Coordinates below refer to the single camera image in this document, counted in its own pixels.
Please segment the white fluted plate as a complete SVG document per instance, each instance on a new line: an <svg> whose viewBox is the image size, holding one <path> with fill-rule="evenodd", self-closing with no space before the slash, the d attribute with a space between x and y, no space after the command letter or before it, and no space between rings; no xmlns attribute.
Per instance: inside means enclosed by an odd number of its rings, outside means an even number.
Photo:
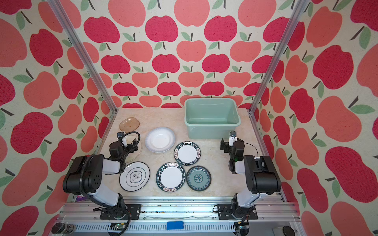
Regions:
<svg viewBox="0 0 378 236"><path fill-rule="evenodd" d="M167 127L158 127L151 130L145 139L147 149L154 153L170 150L176 141L174 132Z"/></svg>

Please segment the mint green plastic bin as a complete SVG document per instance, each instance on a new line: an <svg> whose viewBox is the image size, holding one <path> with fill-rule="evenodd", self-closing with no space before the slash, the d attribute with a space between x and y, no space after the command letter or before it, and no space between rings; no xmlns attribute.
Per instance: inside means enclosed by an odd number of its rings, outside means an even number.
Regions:
<svg viewBox="0 0 378 236"><path fill-rule="evenodd" d="M185 101L185 125L190 139L226 139L241 124L231 98L190 98Z"/></svg>

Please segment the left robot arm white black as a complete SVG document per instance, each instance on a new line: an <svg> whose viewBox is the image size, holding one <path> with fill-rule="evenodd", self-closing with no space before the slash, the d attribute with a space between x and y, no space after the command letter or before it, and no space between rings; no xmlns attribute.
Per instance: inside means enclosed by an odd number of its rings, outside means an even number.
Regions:
<svg viewBox="0 0 378 236"><path fill-rule="evenodd" d="M65 193L82 195L102 207L127 209L123 197L102 183L103 175L121 174L126 168L129 153L138 150L139 141L119 140L109 145L110 157L92 154L74 159L63 180Z"/></svg>

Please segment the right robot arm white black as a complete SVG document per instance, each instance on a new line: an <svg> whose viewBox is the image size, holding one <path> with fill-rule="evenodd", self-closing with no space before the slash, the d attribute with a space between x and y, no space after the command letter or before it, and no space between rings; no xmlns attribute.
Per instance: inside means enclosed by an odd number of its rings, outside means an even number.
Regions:
<svg viewBox="0 0 378 236"><path fill-rule="evenodd" d="M236 137L220 143L220 150L229 155L230 172L244 175L246 180L246 188L232 199L233 209L251 208L263 196L280 192L282 186L272 158L245 155L245 145L247 143Z"/></svg>

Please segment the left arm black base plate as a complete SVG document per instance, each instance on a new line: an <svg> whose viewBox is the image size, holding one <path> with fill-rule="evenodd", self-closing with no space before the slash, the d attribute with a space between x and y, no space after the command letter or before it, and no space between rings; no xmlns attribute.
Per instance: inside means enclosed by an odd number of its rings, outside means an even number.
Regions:
<svg viewBox="0 0 378 236"><path fill-rule="evenodd" d="M140 216L140 204L126 204L131 220L138 220ZM101 220L128 220L128 215L112 209L102 208L99 219Z"/></svg>

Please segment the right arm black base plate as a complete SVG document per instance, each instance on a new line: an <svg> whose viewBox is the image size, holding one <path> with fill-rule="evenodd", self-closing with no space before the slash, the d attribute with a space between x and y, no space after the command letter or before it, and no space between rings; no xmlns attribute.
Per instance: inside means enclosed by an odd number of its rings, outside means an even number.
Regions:
<svg viewBox="0 0 378 236"><path fill-rule="evenodd" d="M258 213L255 206L250 208L243 208L236 206L232 208L231 204L218 204L213 209L218 214L219 220L257 220Z"/></svg>

